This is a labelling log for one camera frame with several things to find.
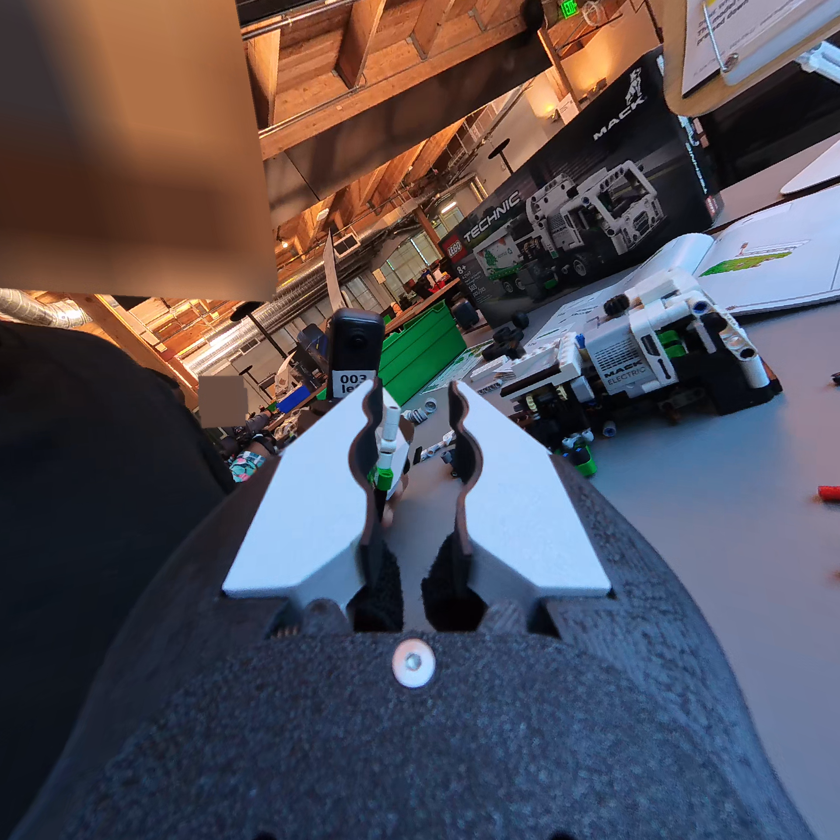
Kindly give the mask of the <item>green plastic bin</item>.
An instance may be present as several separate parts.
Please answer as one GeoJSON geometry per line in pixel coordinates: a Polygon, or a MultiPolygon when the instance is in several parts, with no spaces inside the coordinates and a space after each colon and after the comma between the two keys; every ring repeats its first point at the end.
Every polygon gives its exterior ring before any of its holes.
{"type": "Polygon", "coordinates": [[[456,320],[440,301],[385,338],[378,376],[403,406],[465,350],[456,320]]]}

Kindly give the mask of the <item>silver air duct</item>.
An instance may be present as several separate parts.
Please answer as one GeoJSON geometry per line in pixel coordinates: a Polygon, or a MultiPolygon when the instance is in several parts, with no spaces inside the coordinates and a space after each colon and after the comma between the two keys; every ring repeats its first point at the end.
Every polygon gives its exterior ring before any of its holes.
{"type": "Polygon", "coordinates": [[[23,324],[52,329],[78,329],[92,322],[73,301],[44,303],[22,290],[1,289],[1,314],[23,324]]]}

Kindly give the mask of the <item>white clipboard stand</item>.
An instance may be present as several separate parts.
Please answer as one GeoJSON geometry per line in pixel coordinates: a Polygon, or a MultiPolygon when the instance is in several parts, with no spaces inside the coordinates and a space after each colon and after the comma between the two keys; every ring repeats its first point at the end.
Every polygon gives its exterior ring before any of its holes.
{"type": "Polygon", "coordinates": [[[839,178],[839,137],[780,189],[784,196],[801,193],[839,178]]]}

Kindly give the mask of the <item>wooden clipboard with paper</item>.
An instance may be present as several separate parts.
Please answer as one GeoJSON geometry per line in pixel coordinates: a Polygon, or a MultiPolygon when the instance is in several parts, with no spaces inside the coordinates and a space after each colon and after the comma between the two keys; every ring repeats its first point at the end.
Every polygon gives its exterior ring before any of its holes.
{"type": "Polygon", "coordinates": [[[778,69],[839,82],[838,1],[666,1],[664,88],[670,111],[696,117],[778,69]]]}

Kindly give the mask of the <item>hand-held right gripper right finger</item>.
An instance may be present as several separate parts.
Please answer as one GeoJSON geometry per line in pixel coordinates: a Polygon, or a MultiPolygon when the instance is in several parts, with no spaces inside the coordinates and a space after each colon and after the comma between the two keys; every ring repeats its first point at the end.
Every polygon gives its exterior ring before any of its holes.
{"type": "Polygon", "coordinates": [[[485,604],[605,597],[612,584],[546,447],[462,381],[448,388],[458,473],[456,586],[485,604]]]}

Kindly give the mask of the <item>green lego wheel assembly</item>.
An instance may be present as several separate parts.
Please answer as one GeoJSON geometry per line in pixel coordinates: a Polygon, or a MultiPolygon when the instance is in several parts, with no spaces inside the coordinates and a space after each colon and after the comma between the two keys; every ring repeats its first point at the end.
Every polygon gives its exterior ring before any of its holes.
{"type": "Polygon", "coordinates": [[[560,456],[586,478],[593,477],[597,465],[592,455],[592,436],[578,434],[564,438],[561,442],[560,456]]]}

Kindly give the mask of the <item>white lego truck model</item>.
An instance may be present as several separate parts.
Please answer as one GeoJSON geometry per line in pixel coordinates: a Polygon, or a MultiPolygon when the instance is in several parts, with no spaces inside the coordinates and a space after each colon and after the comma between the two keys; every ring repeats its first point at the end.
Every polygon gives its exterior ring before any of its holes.
{"type": "Polygon", "coordinates": [[[579,331],[566,329],[511,363],[500,397],[550,452],[559,455],[570,436],[613,436],[631,406],[675,420],[696,403],[728,415],[782,393],[739,322],[689,272],[660,269],[621,293],[631,307],[620,317],[608,318],[602,304],[579,331]]]}

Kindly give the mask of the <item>scattered small lego pieces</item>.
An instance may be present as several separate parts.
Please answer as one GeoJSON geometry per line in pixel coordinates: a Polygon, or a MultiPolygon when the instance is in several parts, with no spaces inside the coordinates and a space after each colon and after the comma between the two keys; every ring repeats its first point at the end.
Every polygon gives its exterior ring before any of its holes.
{"type": "MultiPolygon", "coordinates": [[[[420,407],[407,408],[403,411],[404,416],[409,417],[413,421],[416,430],[418,425],[424,424],[436,413],[437,403],[433,397],[430,397],[420,407]]],[[[459,473],[456,468],[455,437],[455,432],[449,430],[441,440],[427,447],[416,447],[413,444],[410,450],[410,458],[406,462],[406,468],[403,473],[407,473],[413,466],[438,458],[449,467],[450,475],[453,478],[459,478],[459,473]]]]}

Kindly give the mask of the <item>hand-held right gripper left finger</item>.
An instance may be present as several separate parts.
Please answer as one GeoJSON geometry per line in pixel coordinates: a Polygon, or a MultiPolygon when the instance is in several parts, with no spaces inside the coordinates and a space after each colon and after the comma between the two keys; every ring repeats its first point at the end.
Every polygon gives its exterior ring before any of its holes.
{"type": "Polygon", "coordinates": [[[224,579],[232,599],[317,600],[345,611],[382,567],[370,481],[379,456],[382,382],[336,403],[286,450],[224,579]]]}

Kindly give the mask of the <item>white and green lego assembly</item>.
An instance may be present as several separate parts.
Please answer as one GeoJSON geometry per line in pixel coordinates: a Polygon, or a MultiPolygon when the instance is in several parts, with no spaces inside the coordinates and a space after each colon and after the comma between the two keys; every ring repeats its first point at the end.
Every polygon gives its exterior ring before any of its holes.
{"type": "Polygon", "coordinates": [[[403,472],[398,458],[399,421],[402,418],[399,405],[391,397],[383,395],[383,418],[377,445],[377,459],[374,465],[374,488],[388,497],[403,472]]]}

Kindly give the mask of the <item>colourful patterned cloth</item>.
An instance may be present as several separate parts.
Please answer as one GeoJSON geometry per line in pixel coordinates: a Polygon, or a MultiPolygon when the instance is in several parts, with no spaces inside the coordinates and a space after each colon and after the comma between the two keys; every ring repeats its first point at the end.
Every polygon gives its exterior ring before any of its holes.
{"type": "Polygon", "coordinates": [[[270,455],[255,445],[230,456],[227,459],[227,467],[234,482],[240,484],[252,478],[269,458],[270,455]]]}

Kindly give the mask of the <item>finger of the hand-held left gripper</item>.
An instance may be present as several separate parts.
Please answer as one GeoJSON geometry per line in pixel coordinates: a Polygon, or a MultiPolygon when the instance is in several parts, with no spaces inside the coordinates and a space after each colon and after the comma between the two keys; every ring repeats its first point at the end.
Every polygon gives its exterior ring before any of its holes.
{"type": "Polygon", "coordinates": [[[389,456],[388,468],[394,475],[405,471],[415,437],[413,421],[404,416],[394,397],[383,389],[383,456],[389,456]]]}

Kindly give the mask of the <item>open instruction booklet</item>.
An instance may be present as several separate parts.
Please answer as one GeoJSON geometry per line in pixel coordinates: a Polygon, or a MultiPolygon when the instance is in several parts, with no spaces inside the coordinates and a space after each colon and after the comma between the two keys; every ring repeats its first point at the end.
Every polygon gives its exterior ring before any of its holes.
{"type": "Polygon", "coordinates": [[[672,239],[631,275],[689,272],[714,302],[737,316],[839,299],[839,187],[743,217],[715,235],[672,239]]]}

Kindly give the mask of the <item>black lego set box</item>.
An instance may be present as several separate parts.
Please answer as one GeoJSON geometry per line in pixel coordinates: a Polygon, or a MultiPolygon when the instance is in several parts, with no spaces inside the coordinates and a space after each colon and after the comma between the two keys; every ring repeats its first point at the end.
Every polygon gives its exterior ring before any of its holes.
{"type": "Polygon", "coordinates": [[[690,118],[665,99],[649,50],[536,150],[440,244],[493,327],[643,263],[714,225],[715,167],[690,118]]]}

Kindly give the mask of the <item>cluster of black tyres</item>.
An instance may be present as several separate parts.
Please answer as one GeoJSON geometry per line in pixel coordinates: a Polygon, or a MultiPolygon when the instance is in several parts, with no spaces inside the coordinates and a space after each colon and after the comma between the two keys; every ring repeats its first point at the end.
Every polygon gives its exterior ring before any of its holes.
{"type": "Polygon", "coordinates": [[[487,345],[481,355],[485,361],[493,361],[502,356],[510,360],[520,359],[526,351],[522,348],[524,331],[516,327],[502,327],[493,333],[492,342],[487,345]]]}

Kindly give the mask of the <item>person's left hand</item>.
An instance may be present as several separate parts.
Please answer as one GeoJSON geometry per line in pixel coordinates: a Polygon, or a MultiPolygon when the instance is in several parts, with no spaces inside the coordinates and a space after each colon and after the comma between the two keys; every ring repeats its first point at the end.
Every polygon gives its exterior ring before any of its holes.
{"type": "Polygon", "coordinates": [[[381,517],[381,525],[384,529],[390,528],[393,523],[396,507],[404,497],[409,478],[410,476],[408,474],[402,475],[399,481],[395,484],[391,495],[385,500],[385,506],[381,517]]]}

